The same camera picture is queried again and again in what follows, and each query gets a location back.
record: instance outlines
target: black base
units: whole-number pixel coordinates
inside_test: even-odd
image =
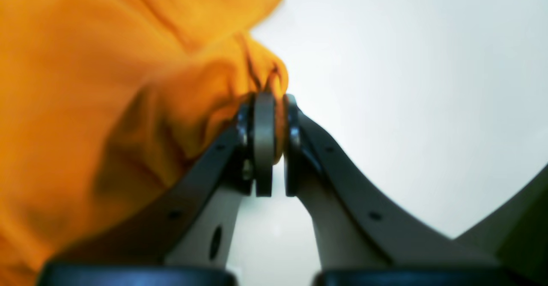
[[[533,286],[502,270],[326,271],[314,286]]]
[[[237,286],[229,272],[168,266],[90,266],[52,263],[38,286]]]

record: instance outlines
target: hole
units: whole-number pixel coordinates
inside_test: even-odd
[[[176,220],[182,216],[182,210],[180,209],[172,209],[170,213],[168,213],[168,218],[170,220]]]
[[[241,177],[244,179],[244,181],[250,181],[251,179],[253,179],[253,166],[251,165],[251,161],[249,159],[245,159],[245,161],[243,162]]]
[[[382,215],[378,212],[375,212],[375,211],[370,212],[369,217],[374,221],[382,220]]]
[[[215,228],[215,232],[213,233],[213,238],[211,239],[211,247],[209,248],[209,260],[213,261],[215,257],[217,257],[217,253],[219,252],[219,248],[221,247],[221,225],[217,226]]]

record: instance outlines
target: screw hole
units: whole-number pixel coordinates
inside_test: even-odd
[[[176,220],[182,216],[182,210],[180,209],[172,209],[170,213],[168,213],[168,218],[170,220]]]
[[[213,233],[213,238],[211,239],[211,247],[209,248],[209,260],[213,261],[215,257],[217,257],[217,253],[219,252],[219,248],[221,247],[221,225],[217,226],[215,228],[215,232]]]
[[[382,220],[382,215],[375,211],[370,212],[369,217],[374,221]]]

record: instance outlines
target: white background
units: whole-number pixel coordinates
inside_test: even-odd
[[[285,0],[254,29],[289,93],[384,193],[456,237],[548,162],[548,0]],[[241,286],[308,286],[311,218],[249,198],[228,268]]]

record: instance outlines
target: orange fabric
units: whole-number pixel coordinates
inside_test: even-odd
[[[248,93],[280,101],[247,33],[280,1],[0,0],[0,285],[154,200]]]

